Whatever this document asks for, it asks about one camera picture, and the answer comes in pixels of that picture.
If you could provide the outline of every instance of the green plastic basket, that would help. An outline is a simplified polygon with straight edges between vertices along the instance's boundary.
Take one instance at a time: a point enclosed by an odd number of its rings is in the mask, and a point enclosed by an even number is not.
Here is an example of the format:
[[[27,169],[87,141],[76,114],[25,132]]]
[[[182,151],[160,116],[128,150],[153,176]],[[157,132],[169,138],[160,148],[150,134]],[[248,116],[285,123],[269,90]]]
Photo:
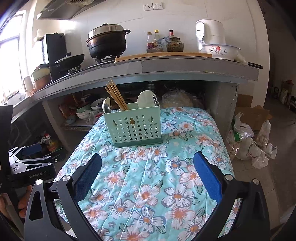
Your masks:
[[[127,106],[129,110],[103,114],[114,147],[162,143],[160,106],[139,108],[138,103]]]

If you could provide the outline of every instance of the floral tablecloth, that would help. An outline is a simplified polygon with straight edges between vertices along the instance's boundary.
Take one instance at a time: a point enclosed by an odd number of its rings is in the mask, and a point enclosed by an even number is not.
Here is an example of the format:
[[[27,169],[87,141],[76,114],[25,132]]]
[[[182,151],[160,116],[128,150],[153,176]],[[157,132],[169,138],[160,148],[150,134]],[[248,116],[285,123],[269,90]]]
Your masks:
[[[216,123],[204,110],[161,110],[163,143],[114,148],[100,118],[75,149],[55,180],[73,174],[94,153],[102,168],[79,206],[105,241],[191,240],[206,222],[216,201],[206,192],[193,166],[202,151],[224,174],[233,169]],[[60,216],[67,221],[60,202]],[[228,232],[239,207],[236,200],[220,235]]]

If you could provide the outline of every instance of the metal screw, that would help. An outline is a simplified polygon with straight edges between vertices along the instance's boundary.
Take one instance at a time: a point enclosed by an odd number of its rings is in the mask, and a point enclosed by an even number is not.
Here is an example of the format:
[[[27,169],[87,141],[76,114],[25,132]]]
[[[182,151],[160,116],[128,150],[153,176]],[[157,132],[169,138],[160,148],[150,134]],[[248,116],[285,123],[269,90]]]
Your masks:
[[[233,180],[233,176],[230,175],[230,174],[226,174],[226,175],[225,175],[225,178],[226,178],[226,180],[228,180],[228,181],[232,181],[232,180]]]
[[[259,182],[258,179],[254,179],[254,180],[253,180],[253,183],[256,184],[256,185],[259,185],[260,182]]]
[[[69,179],[70,179],[69,175],[63,176],[63,178],[62,178],[62,180],[65,181],[65,182],[68,181]]]
[[[40,185],[41,183],[42,183],[42,179],[38,179],[38,180],[36,180],[36,185]]]

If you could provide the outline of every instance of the electrical outlet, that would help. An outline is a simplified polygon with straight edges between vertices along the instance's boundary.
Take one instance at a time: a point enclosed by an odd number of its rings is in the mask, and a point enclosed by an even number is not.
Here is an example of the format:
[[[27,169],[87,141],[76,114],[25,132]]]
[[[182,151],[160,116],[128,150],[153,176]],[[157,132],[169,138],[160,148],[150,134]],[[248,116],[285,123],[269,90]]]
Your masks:
[[[143,4],[143,7],[144,7],[144,11],[153,10],[152,3]]]
[[[153,10],[157,10],[157,9],[163,9],[163,3],[162,2],[153,3]]]

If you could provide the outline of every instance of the range hood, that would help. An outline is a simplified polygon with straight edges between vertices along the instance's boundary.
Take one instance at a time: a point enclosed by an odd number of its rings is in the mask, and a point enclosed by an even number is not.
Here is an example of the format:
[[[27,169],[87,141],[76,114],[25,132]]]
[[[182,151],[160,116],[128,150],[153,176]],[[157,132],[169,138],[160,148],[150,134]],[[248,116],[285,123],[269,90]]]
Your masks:
[[[86,0],[52,0],[37,15],[37,19],[62,19],[70,20],[88,8],[106,0],[94,0],[89,5],[84,6],[81,2]]]

